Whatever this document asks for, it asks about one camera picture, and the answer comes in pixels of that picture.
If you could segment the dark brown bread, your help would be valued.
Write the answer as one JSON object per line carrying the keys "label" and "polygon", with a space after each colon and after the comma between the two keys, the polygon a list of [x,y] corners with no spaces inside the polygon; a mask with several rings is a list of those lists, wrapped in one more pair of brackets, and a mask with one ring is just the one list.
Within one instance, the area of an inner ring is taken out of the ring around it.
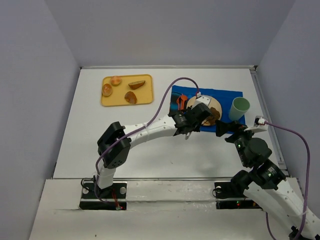
{"label": "dark brown bread", "polygon": [[211,107],[210,111],[211,111],[211,116],[210,116],[210,120],[208,122],[210,123],[211,126],[213,126],[216,124],[217,120],[220,120],[221,114],[214,107]]}

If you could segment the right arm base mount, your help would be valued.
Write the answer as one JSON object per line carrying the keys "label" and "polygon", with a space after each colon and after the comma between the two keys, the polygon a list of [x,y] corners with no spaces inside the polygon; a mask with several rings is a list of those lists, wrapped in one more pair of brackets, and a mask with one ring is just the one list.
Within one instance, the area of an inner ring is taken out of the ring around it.
{"label": "right arm base mount", "polygon": [[241,170],[229,181],[214,183],[212,196],[216,199],[217,210],[261,209],[251,198],[244,195],[252,183],[249,173]]}

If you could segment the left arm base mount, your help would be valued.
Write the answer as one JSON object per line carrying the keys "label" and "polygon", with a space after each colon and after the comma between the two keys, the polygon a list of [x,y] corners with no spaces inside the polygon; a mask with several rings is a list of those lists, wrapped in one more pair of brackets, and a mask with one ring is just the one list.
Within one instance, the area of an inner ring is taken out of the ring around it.
{"label": "left arm base mount", "polygon": [[79,208],[81,210],[124,211],[127,209],[127,182],[116,181],[100,189],[92,178],[83,178]]}

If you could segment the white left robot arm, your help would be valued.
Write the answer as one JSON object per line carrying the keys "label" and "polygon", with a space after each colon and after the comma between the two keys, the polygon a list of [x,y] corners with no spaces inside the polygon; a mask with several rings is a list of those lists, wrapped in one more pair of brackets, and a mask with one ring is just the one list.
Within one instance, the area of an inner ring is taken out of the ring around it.
{"label": "white left robot arm", "polygon": [[99,190],[113,185],[116,168],[123,165],[130,149],[148,141],[199,132],[202,123],[211,118],[212,112],[204,103],[187,110],[176,110],[151,123],[121,125],[112,123],[97,141],[99,159],[95,164],[95,184]]}

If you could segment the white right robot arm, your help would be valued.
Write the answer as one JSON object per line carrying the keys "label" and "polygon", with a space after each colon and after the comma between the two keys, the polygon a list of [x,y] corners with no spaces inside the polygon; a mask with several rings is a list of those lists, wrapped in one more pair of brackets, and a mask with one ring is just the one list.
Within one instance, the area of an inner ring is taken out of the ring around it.
{"label": "white right robot arm", "polygon": [[272,123],[257,116],[252,127],[221,120],[216,120],[215,125],[217,137],[232,133],[225,141],[234,144],[242,166],[250,169],[239,171],[229,182],[217,183],[216,197],[251,199],[285,229],[289,239],[318,240],[320,219],[308,208],[308,193],[300,198],[283,171],[270,160],[272,150],[267,143],[254,137]]}

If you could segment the metal tongs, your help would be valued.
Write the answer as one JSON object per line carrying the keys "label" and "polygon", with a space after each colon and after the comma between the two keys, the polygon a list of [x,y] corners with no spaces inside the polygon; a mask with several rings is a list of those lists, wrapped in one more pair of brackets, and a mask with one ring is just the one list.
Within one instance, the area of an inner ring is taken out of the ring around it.
{"label": "metal tongs", "polygon": [[187,132],[187,133],[185,134],[185,137],[184,137],[185,140],[188,140],[188,139],[190,138],[192,132],[193,132],[193,130],[190,130],[189,132]]}

